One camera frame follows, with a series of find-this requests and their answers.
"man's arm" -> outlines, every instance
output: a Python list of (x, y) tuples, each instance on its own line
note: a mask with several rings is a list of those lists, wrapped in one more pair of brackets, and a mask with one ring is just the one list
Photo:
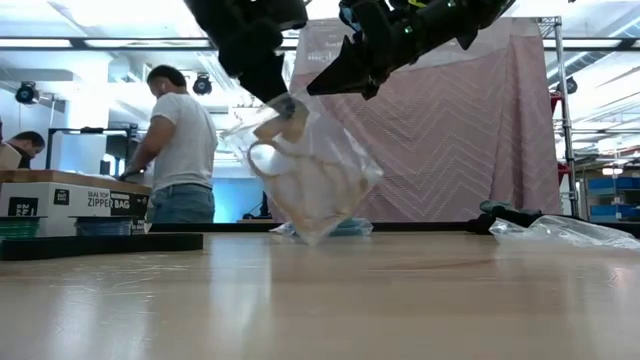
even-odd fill
[(127, 175), (139, 172), (152, 162), (171, 141), (175, 131), (176, 125), (170, 119), (162, 115), (152, 117), (147, 136), (133, 155), (126, 171)]

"short dark hair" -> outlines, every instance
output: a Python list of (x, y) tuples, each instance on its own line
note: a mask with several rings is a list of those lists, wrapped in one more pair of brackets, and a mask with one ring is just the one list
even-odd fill
[(35, 131), (24, 131), (14, 136), (14, 140), (31, 141), (31, 145), (35, 147), (44, 147), (44, 138)]
[(160, 65), (151, 70), (147, 75), (147, 84), (161, 77), (167, 78), (175, 86), (187, 86), (187, 79), (184, 78), (180, 70), (168, 65)]

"table surface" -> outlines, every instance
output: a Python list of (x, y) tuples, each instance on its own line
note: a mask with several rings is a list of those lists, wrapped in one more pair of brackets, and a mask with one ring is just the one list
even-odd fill
[(637, 253), (376, 234), (0, 263), (0, 358), (640, 359)]
[(88, 186), (134, 194), (149, 195), (151, 188), (115, 179), (68, 173), (58, 170), (3, 170), (0, 171), (0, 183), (60, 183)]

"transparent plastic bag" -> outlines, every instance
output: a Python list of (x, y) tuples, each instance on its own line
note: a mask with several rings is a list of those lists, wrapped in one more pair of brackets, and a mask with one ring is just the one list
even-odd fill
[(496, 219), (489, 231), (499, 242), (555, 242), (577, 247), (608, 246), (640, 250), (640, 242), (624, 231), (562, 216), (543, 216), (529, 228)]
[[(274, 110), (293, 105), (290, 117)], [(269, 198), (310, 244), (351, 217), (383, 175), (344, 126), (306, 93), (282, 96), (245, 116), (223, 140), (264, 181)]]
[[(286, 222), (275, 229), (272, 229), (271, 232), (284, 235), (284, 236), (297, 236), (296, 228), (291, 221)], [(336, 226), (333, 231), (331, 231), (328, 236), (329, 237), (341, 237), (341, 236), (360, 236), (367, 237), (371, 235), (373, 232), (373, 225), (367, 220), (362, 218), (351, 218), (347, 219), (338, 226)]]

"green container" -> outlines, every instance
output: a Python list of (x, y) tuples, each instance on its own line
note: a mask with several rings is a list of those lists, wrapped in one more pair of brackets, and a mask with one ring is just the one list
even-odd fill
[(8, 239), (33, 239), (40, 228), (40, 217), (0, 217), (0, 241)]

